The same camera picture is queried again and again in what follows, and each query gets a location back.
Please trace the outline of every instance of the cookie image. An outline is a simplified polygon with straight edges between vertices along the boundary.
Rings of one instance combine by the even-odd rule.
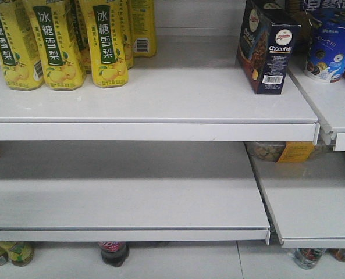
[[[318,58],[318,59],[323,59],[326,55],[326,52],[323,50],[323,49],[319,49],[316,51],[316,54],[315,56]]]
[[[316,65],[314,65],[314,69],[312,71],[312,74],[314,74],[315,76],[317,76],[320,73],[319,67],[317,67]]]
[[[308,71],[313,71],[314,70],[314,64],[312,62],[307,63],[307,70]]]
[[[316,66],[318,67],[318,69],[320,71],[326,70],[326,68],[328,67],[327,64],[325,62],[318,62],[316,64]]]

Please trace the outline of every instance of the supermarket shelf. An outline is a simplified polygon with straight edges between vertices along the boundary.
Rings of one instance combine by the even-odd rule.
[[[242,142],[0,142],[0,240],[269,235]]]
[[[25,267],[7,263],[0,278],[242,279],[236,242],[171,242],[166,247],[131,243],[120,268],[103,263],[96,243],[41,243]]]
[[[283,247],[345,248],[345,152],[304,163],[251,160]]]
[[[130,81],[103,90],[10,90],[0,70],[0,140],[313,141],[318,118],[286,77],[255,95],[235,60],[236,37],[161,36]]]
[[[275,242],[266,246],[258,241],[239,241],[238,249],[244,279],[345,279],[345,263],[338,262],[329,252],[314,269],[304,270],[294,263],[291,249],[282,249]]]
[[[345,80],[325,84],[303,73],[305,58],[295,56],[289,63],[289,74],[309,102],[321,124],[321,136],[335,151],[345,151]]]

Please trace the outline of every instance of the cookie canister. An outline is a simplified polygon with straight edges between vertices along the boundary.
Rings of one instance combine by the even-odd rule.
[[[334,83],[345,71],[345,9],[317,9],[312,16],[304,71],[314,80]]]

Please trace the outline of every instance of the product label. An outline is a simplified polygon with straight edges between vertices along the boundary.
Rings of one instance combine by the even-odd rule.
[[[51,8],[46,6],[35,6],[33,10],[43,36],[45,49],[47,50],[48,64],[51,66],[62,66],[63,60],[56,38]]]
[[[101,52],[101,63],[113,64],[116,62],[111,28],[114,26],[113,17],[111,16],[110,6],[94,6],[93,11],[96,19],[96,27]]]
[[[108,242],[99,242],[98,245],[108,251],[108,252],[116,252],[118,251],[123,245],[126,244],[125,242],[116,242],[116,241],[108,241]]]
[[[304,162],[313,150],[313,142],[287,142],[278,163]]]
[[[75,33],[75,37],[77,38],[78,47],[79,47],[79,50],[82,51],[84,50],[84,44],[83,44],[83,39],[81,37],[80,25],[79,25],[75,0],[70,0],[70,12],[72,14],[74,33]]]
[[[3,63],[8,66],[15,66],[16,61],[13,57],[12,50],[10,48],[3,24],[0,18],[0,53],[3,59]]]

